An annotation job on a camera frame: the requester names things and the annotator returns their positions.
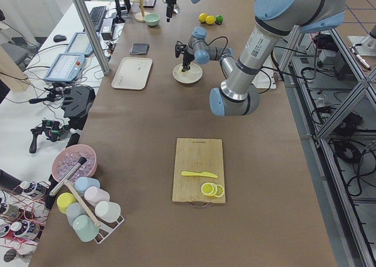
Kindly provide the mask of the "blue teach pendant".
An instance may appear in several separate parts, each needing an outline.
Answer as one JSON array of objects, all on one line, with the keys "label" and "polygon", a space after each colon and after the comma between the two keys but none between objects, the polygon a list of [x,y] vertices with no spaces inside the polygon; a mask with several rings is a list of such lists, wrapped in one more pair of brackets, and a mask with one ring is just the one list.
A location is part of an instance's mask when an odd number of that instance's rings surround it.
[{"label": "blue teach pendant", "polygon": [[65,51],[66,53],[77,53],[89,56],[93,52],[86,32],[76,32]]},{"label": "blue teach pendant", "polygon": [[47,82],[73,82],[78,77],[84,63],[85,56],[82,53],[59,54],[43,80]]}]

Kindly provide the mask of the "pink bowl of ice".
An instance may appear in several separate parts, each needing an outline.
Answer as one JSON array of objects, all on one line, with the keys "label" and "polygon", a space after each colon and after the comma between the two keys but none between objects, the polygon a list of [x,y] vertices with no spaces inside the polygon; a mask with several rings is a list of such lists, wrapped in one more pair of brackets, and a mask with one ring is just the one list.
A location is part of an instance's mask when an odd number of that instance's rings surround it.
[{"label": "pink bowl of ice", "polygon": [[75,182],[80,177],[92,177],[97,169],[97,156],[95,151],[88,145],[77,144],[64,149],[52,164],[52,177],[59,182],[80,160],[86,162],[72,175],[69,180]]}]

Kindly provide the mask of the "yellow lemon near lime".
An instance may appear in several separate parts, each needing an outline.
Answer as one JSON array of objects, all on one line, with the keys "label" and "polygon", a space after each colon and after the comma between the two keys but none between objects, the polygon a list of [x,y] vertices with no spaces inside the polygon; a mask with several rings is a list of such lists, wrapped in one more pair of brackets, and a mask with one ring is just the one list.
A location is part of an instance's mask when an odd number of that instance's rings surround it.
[{"label": "yellow lemon near lime", "polygon": [[214,15],[208,15],[205,18],[205,23],[208,25],[213,25],[216,23],[216,17]]}]

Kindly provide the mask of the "blue teach pendant near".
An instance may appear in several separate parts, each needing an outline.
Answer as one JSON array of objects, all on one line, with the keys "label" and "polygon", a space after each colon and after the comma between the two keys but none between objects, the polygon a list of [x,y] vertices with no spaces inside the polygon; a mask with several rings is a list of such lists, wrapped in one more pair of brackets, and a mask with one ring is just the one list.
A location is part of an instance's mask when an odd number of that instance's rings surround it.
[{"label": "blue teach pendant near", "polygon": [[59,54],[43,80],[47,82],[73,82],[78,77],[84,63],[85,56],[82,53]]}]

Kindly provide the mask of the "lemon slice back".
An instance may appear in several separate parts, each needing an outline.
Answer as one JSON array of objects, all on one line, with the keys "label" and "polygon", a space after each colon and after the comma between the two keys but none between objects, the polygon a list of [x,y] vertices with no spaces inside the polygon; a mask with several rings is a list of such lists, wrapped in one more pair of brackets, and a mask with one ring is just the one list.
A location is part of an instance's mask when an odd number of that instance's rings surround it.
[{"label": "lemon slice back", "polygon": [[216,184],[216,190],[215,190],[215,193],[213,194],[213,196],[215,198],[221,198],[222,196],[224,196],[224,194],[225,194],[224,186],[222,186],[220,184]]}]

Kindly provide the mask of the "grey cup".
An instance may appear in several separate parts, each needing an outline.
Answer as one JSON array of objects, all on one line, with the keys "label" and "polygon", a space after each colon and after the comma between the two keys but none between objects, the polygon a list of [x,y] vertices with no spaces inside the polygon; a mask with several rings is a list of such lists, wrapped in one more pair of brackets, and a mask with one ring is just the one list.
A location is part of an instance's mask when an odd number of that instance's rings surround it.
[{"label": "grey cup", "polygon": [[70,226],[73,226],[74,220],[81,215],[86,215],[86,212],[79,202],[70,204],[66,209],[66,217]]}]

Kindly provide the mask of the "green lime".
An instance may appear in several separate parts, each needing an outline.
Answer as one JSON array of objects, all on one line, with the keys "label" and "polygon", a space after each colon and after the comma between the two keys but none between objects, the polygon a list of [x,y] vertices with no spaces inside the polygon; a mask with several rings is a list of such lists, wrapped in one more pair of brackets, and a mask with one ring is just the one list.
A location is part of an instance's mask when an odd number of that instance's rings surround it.
[{"label": "green lime", "polygon": [[216,24],[221,25],[223,23],[223,21],[224,21],[224,18],[223,18],[222,15],[216,16]]}]

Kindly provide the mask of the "black keyboard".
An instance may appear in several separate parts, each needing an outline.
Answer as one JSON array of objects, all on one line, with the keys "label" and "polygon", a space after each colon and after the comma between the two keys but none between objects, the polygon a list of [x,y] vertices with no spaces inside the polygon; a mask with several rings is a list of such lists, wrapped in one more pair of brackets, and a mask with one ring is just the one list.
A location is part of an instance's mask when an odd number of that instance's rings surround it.
[{"label": "black keyboard", "polygon": [[91,9],[89,13],[90,20],[93,23],[94,29],[96,32],[100,31],[102,26],[103,19],[106,16],[107,7],[105,6],[96,6]]}]

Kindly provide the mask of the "yellow cup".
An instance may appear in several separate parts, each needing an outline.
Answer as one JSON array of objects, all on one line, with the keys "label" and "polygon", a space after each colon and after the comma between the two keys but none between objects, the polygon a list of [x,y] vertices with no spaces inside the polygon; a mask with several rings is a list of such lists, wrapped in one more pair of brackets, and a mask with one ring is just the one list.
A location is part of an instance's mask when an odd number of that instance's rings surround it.
[{"label": "yellow cup", "polygon": [[56,200],[58,209],[62,214],[66,214],[68,206],[75,202],[77,202],[77,200],[70,192],[60,194]]}]

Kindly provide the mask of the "blue cup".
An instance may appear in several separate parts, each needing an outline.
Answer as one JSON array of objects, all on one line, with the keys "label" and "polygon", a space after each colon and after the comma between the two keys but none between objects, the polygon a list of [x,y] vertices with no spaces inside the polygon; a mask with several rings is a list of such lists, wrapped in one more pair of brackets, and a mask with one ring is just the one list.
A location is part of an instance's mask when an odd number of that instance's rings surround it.
[{"label": "blue cup", "polygon": [[84,196],[85,191],[91,186],[100,188],[99,180],[83,176],[78,178],[74,184],[75,190],[80,196]]}]

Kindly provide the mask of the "grey folded cloth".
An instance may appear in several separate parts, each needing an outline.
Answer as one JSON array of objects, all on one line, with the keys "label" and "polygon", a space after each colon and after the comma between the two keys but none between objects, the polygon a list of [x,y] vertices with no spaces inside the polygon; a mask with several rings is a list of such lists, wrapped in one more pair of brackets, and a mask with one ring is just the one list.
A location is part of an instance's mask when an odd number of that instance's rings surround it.
[{"label": "grey folded cloth", "polygon": [[145,43],[133,43],[130,49],[131,55],[147,55],[149,50],[149,44]]}]

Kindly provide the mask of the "cream rabbit tray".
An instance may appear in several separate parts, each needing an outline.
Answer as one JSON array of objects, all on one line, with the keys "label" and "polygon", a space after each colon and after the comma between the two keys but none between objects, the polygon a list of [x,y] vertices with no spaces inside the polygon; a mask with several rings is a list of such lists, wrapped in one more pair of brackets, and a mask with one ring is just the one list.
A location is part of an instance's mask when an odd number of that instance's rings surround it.
[{"label": "cream rabbit tray", "polygon": [[145,88],[152,59],[125,57],[121,60],[111,86],[115,89],[140,91]]}]

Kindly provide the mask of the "aluminium frame post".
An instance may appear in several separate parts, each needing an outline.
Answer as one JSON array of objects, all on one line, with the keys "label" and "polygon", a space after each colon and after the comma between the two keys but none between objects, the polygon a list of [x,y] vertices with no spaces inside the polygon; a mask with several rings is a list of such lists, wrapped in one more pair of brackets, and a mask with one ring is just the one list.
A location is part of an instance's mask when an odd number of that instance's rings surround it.
[{"label": "aluminium frame post", "polygon": [[85,32],[88,36],[89,42],[93,48],[93,52],[98,60],[98,63],[102,69],[104,75],[107,75],[110,71],[108,61],[102,50],[100,41],[98,40],[97,33],[94,29],[93,23],[90,19],[85,0],[72,0],[75,8],[78,12],[81,23],[85,29]]}]

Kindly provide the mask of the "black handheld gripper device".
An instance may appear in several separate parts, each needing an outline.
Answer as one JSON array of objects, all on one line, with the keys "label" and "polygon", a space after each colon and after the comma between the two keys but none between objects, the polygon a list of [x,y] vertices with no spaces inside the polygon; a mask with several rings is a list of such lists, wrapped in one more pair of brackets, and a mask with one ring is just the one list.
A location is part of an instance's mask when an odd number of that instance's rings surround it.
[{"label": "black handheld gripper device", "polygon": [[33,138],[29,147],[29,153],[35,153],[37,151],[37,138],[39,135],[45,134],[47,140],[56,142],[60,140],[68,130],[70,130],[68,124],[61,126],[59,121],[43,119],[40,125],[30,130]]}]

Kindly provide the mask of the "mint green cup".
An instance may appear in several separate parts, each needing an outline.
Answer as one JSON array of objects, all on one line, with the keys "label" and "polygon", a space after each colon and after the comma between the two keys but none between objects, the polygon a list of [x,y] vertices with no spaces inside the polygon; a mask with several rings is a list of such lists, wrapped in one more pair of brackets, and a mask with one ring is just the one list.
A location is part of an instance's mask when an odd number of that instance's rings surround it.
[{"label": "mint green cup", "polygon": [[89,242],[99,233],[97,227],[87,215],[79,215],[72,224],[73,230],[82,242]]}]

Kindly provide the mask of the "steel muddler black tip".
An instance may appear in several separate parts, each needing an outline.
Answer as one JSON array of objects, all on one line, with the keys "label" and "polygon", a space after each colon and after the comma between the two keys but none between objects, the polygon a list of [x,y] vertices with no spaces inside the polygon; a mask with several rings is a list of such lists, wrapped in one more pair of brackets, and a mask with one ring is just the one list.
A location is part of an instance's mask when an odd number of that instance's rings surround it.
[{"label": "steel muddler black tip", "polygon": [[64,182],[68,181],[69,178],[73,176],[86,162],[87,159],[81,156],[77,163],[75,163],[74,166],[67,172],[67,174],[49,191],[49,196],[54,197],[64,185]]}]

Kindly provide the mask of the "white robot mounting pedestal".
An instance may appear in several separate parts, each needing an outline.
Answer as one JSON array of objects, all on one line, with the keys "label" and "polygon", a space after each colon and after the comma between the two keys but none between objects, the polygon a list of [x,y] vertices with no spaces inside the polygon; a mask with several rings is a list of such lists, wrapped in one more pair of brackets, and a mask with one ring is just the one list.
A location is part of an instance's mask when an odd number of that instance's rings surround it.
[{"label": "white robot mounting pedestal", "polygon": [[262,68],[254,77],[252,84],[257,89],[276,89],[276,81],[274,79],[274,71],[270,68]]}]

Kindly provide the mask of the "black computer mouse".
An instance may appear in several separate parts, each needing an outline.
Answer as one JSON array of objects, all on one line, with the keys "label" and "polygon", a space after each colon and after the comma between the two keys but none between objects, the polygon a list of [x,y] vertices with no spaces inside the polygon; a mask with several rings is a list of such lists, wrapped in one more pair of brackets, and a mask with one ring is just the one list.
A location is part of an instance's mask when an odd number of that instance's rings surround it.
[{"label": "black computer mouse", "polygon": [[53,41],[54,42],[62,42],[62,41],[65,41],[65,40],[67,40],[67,37],[65,36],[65,35],[55,35],[54,37],[53,37]]}]

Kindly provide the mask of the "yellow lemon outer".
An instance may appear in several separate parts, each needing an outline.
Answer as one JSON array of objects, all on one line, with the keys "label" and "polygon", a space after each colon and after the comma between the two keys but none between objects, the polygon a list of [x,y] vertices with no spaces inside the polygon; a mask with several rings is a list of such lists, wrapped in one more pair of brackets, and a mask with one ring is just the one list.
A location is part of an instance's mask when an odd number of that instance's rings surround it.
[{"label": "yellow lemon outer", "polygon": [[201,13],[201,14],[199,15],[199,21],[200,21],[201,23],[205,23],[205,22],[206,22],[206,18],[207,18],[207,14],[206,14],[206,13]]}]

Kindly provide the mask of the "yellow plastic knife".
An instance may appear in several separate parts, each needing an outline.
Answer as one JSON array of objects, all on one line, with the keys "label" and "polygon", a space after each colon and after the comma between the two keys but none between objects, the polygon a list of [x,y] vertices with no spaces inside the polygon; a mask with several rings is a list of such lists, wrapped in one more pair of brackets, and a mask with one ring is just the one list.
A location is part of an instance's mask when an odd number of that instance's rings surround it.
[{"label": "yellow plastic knife", "polygon": [[202,172],[181,171],[181,176],[197,176],[197,177],[214,178],[214,179],[218,178],[216,174],[208,172],[208,171],[202,171]]}]

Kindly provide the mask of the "pink cup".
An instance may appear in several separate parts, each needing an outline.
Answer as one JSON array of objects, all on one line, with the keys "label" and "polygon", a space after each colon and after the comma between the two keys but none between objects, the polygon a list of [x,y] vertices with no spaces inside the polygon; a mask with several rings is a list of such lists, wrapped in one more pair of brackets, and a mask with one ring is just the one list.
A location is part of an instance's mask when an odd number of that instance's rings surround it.
[{"label": "pink cup", "polygon": [[96,186],[88,187],[84,193],[84,198],[93,207],[95,207],[99,202],[110,201],[109,193]]}]

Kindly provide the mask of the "mint green bowl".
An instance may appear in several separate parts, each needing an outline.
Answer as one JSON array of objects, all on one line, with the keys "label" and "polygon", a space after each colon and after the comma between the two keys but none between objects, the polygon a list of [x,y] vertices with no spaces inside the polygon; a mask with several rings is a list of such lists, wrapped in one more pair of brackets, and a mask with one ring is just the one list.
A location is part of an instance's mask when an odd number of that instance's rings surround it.
[{"label": "mint green bowl", "polygon": [[145,15],[144,20],[147,26],[150,26],[150,27],[158,26],[160,22],[160,15],[157,13],[150,13],[150,14]]}]

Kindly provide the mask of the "blue teach pendant far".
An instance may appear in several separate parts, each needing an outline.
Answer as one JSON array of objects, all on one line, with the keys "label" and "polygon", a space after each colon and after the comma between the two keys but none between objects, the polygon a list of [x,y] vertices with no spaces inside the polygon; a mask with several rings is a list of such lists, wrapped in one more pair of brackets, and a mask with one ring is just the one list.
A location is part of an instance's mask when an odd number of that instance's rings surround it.
[{"label": "blue teach pendant far", "polygon": [[66,53],[77,53],[89,56],[93,52],[86,32],[76,32],[65,51]]}]

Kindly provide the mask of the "white cup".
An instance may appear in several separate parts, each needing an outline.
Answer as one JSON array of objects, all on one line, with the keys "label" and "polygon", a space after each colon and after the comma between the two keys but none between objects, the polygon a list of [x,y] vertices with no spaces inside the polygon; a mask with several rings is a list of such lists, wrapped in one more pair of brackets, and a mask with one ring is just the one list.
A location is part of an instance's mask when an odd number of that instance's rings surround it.
[{"label": "white cup", "polygon": [[115,222],[121,214],[121,207],[116,202],[101,201],[95,206],[95,215],[106,222]]}]

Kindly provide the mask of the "cream round plate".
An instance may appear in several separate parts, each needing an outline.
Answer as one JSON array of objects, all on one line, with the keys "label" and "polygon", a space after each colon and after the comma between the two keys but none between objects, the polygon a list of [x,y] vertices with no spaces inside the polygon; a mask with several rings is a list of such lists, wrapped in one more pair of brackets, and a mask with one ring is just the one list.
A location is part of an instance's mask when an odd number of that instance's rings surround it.
[{"label": "cream round plate", "polygon": [[193,84],[201,79],[203,75],[202,68],[198,64],[191,63],[190,69],[183,71],[183,65],[178,64],[172,71],[173,77],[180,83]]}]

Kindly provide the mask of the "wooden mug tree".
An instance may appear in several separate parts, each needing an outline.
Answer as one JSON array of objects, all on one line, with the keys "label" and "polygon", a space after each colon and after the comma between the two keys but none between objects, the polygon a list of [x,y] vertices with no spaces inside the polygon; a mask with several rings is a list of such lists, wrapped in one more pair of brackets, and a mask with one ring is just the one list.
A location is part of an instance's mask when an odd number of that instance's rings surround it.
[{"label": "wooden mug tree", "polygon": [[134,3],[139,4],[139,8],[140,8],[140,12],[136,13],[135,15],[135,20],[137,20],[138,22],[145,22],[145,16],[150,14],[150,12],[145,11],[143,1],[144,0],[133,1]]}]

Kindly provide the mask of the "bamboo cutting board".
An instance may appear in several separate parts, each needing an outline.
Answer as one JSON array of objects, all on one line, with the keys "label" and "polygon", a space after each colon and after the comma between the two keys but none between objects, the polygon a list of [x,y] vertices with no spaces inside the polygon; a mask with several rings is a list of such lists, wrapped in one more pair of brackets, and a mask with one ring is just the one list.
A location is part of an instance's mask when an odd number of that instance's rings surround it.
[{"label": "bamboo cutting board", "polygon": [[[181,171],[208,171],[217,179],[197,176],[181,176]],[[221,139],[178,138],[174,163],[172,202],[206,206],[209,203],[226,203],[226,194],[221,198],[205,196],[201,185],[212,182],[224,186],[223,143]]]}]

